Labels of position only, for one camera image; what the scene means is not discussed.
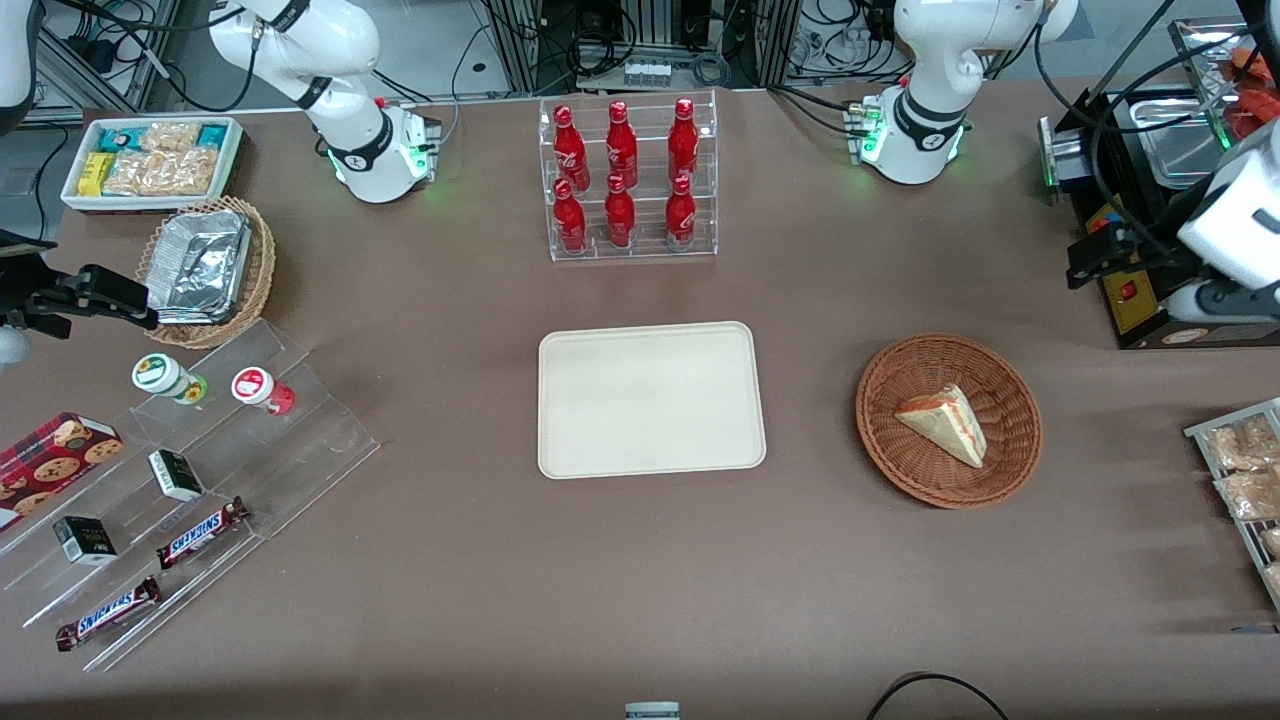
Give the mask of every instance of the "snickers bar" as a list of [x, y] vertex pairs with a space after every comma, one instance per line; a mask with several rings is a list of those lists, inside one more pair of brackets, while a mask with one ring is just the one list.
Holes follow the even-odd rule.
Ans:
[[178, 539], [157, 550], [156, 556], [160, 557], [160, 569], [168, 570], [173, 568], [244, 518], [248, 518], [248, 509], [244, 507], [244, 502], [237, 495], [234, 500], [221, 506], [218, 512], [205, 518], [202, 523], [182, 533]]
[[154, 575], [147, 575], [141, 585], [81, 618], [79, 623], [69, 623], [58, 628], [58, 650], [67, 652], [87, 641], [93, 633], [154, 602], [160, 602], [160, 585], [156, 584]]

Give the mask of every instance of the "aluminum foil container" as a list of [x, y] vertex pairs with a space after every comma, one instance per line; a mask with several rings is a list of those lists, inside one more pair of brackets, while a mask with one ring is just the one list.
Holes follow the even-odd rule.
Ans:
[[163, 324], [221, 324], [236, 315], [252, 222], [234, 210], [165, 220], [143, 284]]

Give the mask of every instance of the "brown tablecloth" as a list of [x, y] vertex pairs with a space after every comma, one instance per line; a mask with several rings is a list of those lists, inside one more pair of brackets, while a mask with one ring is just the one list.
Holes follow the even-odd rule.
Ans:
[[[1023, 719], [1280, 716], [1280, 638], [1228, 634], [1274, 615], [1180, 434], [1280, 395], [1280, 355], [1114, 348], [1097, 293], [1064, 283], [1048, 94], [984, 88], [924, 187], [850, 167], [765, 92], [718, 99], [719, 258], [622, 268], [548, 260], [536, 102], [467, 106], [442, 179], [385, 206], [333, 181], [302, 114], [242, 115], [238, 193], [279, 247], [266, 316], [385, 447], [108, 674], [4, 615], [0, 716], [588, 720], [669, 698], [835, 719], [911, 670]], [[52, 261], [132, 272], [155, 223], [67, 213]], [[539, 474], [543, 336], [730, 319], [755, 334], [759, 468]], [[924, 507], [854, 434], [861, 368], [925, 331], [996, 348], [1037, 395], [1043, 460], [1005, 505]], [[156, 348], [104, 319], [36, 337], [0, 375], [0, 445], [64, 409], [114, 418]], [[897, 717], [986, 716], [904, 696]]]

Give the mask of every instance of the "coca-cola bottle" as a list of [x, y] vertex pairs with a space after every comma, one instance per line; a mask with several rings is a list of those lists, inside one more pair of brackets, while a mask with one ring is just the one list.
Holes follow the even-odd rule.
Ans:
[[609, 242], [620, 250], [631, 247], [636, 231], [636, 204], [627, 192], [622, 173], [609, 176], [609, 197], [604, 200], [604, 215], [609, 222]]
[[676, 252], [684, 252], [694, 243], [696, 204], [689, 195], [689, 176], [677, 176], [671, 183], [671, 197], [667, 199], [667, 247]]
[[568, 179], [556, 178], [552, 190], [556, 192], [552, 214], [556, 215], [561, 245], [564, 246], [564, 252], [581, 255], [586, 252], [586, 215], [582, 214], [582, 205], [573, 197], [573, 187]]
[[676, 122], [667, 136], [667, 154], [671, 182], [681, 173], [694, 177], [698, 172], [698, 126], [694, 124], [694, 101], [689, 97], [676, 100]]
[[609, 151], [609, 172], [622, 176], [626, 186], [640, 182], [640, 154], [636, 150], [636, 131], [627, 120], [627, 104], [617, 100], [609, 104], [609, 135], [604, 138]]
[[556, 164], [573, 183], [575, 192], [586, 192], [591, 187], [591, 173], [586, 169], [586, 143], [573, 127], [573, 111], [568, 105], [557, 105], [552, 117], [556, 118]]

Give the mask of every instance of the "brown wicker basket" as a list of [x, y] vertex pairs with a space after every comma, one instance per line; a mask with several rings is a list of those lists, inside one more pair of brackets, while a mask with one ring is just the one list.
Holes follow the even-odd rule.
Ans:
[[[147, 332], [152, 340], [188, 350], [207, 350], [238, 336], [262, 314], [266, 296], [271, 292], [271, 273], [275, 272], [275, 240], [271, 237], [271, 228], [266, 227], [262, 215], [252, 205], [237, 197], [219, 197], [183, 208], [178, 213], [212, 213], [214, 210], [236, 210], [247, 215], [253, 223], [253, 237], [248, 246], [248, 259], [244, 261], [244, 279], [241, 283], [239, 310], [221, 325], [160, 325]], [[147, 275], [147, 269], [151, 266], [151, 254], [155, 251], [159, 237], [160, 228], [157, 227], [156, 232], [151, 233], [151, 242], [147, 242], [146, 250], [142, 251], [142, 261], [138, 263], [138, 269], [133, 274], [138, 282], [142, 282]]]
[[[982, 432], [987, 454], [970, 468], [908, 428], [893, 413], [946, 383], [960, 386]], [[1027, 484], [1043, 445], [1039, 409], [1009, 363], [964, 337], [918, 334], [872, 359], [858, 383], [858, 434], [876, 465], [897, 487], [938, 507], [996, 505]]]

